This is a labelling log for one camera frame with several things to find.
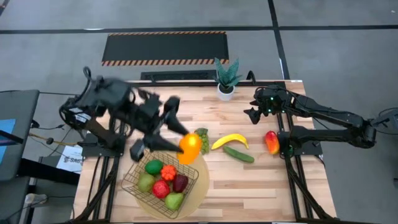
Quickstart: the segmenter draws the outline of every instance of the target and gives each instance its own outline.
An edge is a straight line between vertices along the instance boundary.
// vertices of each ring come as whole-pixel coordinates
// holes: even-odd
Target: blue object
[[[15,119],[7,119],[0,120],[0,130],[5,131],[7,133],[12,134],[12,130],[14,129]],[[0,146],[0,164],[2,162],[2,158],[4,157],[4,153],[6,152],[7,146]]]

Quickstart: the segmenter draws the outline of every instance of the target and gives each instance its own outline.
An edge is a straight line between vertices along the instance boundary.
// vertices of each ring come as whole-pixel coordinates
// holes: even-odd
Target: orange striped border
[[[220,59],[222,64],[229,63],[228,59]],[[174,60],[108,60],[102,66],[138,66],[138,65],[211,65],[214,59],[174,59]]]
[[[176,32],[131,32],[131,33],[111,33],[112,35],[170,35],[170,34],[226,34],[225,31],[176,31]]]

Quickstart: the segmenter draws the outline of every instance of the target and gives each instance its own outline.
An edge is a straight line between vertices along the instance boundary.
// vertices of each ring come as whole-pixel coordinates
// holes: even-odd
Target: red pepper
[[[177,170],[173,165],[163,166],[163,169],[160,171],[162,174],[162,178],[166,181],[174,180],[175,175],[177,175]]]
[[[275,132],[273,131],[267,132],[266,136],[264,137],[264,140],[267,144],[269,153],[274,155],[279,152],[279,140]]]

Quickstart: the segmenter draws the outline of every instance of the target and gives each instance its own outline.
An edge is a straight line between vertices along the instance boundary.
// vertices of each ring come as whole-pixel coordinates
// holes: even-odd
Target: floor
[[[127,80],[138,80],[147,71],[212,69],[212,65],[102,67],[108,33],[84,29],[223,27],[220,30],[228,30],[231,60],[239,58],[241,74],[252,70],[257,79],[303,80],[309,97],[365,118],[398,104],[398,26],[385,26],[398,24],[395,0],[5,2],[0,16],[0,91],[79,93],[85,65],[94,75]],[[275,14],[270,13],[270,2]],[[275,16],[277,23],[271,19]],[[280,32],[270,29],[276,25]],[[60,124],[57,109],[67,97],[41,94],[35,119],[45,127]],[[36,133],[61,139],[67,131]],[[397,137],[383,134],[377,135],[372,149],[322,144],[339,218],[396,223],[398,189],[392,178],[398,177],[397,145]],[[27,149],[24,157],[29,159],[51,153],[31,140]],[[71,206],[38,208],[33,223],[64,222]]]

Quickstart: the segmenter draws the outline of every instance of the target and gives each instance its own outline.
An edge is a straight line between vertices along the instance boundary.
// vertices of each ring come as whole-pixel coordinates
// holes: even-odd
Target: green plant
[[[227,71],[224,70],[218,58],[215,58],[214,61],[218,71],[218,76],[215,77],[216,82],[218,82],[225,89],[238,84],[240,78],[242,77],[241,75],[236,75],[239,68],[239,59],[236,59],[236,61],[229,67]]]

